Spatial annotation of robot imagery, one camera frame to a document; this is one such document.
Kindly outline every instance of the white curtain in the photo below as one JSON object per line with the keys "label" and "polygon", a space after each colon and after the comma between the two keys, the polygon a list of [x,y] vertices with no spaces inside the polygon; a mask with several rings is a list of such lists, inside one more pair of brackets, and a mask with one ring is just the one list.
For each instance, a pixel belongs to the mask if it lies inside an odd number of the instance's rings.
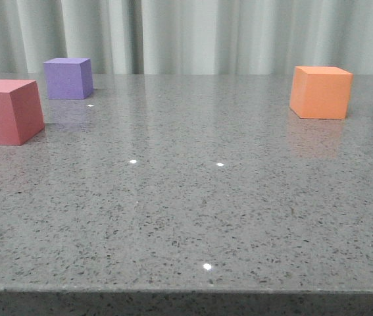
{"label": "white curtain", "polygon": [[0,72],[373,74],[373,0],[0,0]]}

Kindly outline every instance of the cube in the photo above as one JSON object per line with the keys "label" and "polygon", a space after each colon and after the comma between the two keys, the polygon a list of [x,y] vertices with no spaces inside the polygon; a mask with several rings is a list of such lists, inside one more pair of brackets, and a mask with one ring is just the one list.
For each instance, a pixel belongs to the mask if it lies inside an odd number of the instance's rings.
{"label": "cube", "polygon": [[44,129],[35,80],[0,80],[0,145],[22,145]]}
{"label": "cube", "polygon": [[352,81],[338,67],[297,66],[290,108],[302,119],[345,119]]}
{"label": "cube", "polygon": [[43,65],[49,99],[85,99],[93,93],[90,59],[54,58]]}

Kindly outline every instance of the red cube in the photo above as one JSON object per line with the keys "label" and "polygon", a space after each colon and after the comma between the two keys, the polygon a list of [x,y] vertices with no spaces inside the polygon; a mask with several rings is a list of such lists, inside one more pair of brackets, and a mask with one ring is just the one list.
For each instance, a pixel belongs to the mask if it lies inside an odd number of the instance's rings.
{"label": "red cube", "polygon": [[0,145],[22,145],[44,129],[35,80],[0,80]]}

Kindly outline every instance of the speckled stone surface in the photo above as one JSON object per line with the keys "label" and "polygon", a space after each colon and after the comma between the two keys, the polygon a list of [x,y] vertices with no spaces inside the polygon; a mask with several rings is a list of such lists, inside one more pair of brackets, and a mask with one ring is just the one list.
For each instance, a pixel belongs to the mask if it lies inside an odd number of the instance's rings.
{"label": "speckled stone surface", "polygon": [[0,78],[46,123],[0,146],[0,291],[373,293],[373,76],[346,120],[297,118],[290,76]]}

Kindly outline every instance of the gray countertop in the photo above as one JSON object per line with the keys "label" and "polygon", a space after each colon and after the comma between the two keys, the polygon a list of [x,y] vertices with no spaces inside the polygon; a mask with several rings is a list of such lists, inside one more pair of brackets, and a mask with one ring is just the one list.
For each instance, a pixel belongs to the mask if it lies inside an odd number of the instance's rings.
{"label": "gray countertop", "polygon": [[0,146],[0,290],[373,292],[373,76],[345,120],[297,118],[290,76],[0,78],[46,122]]}

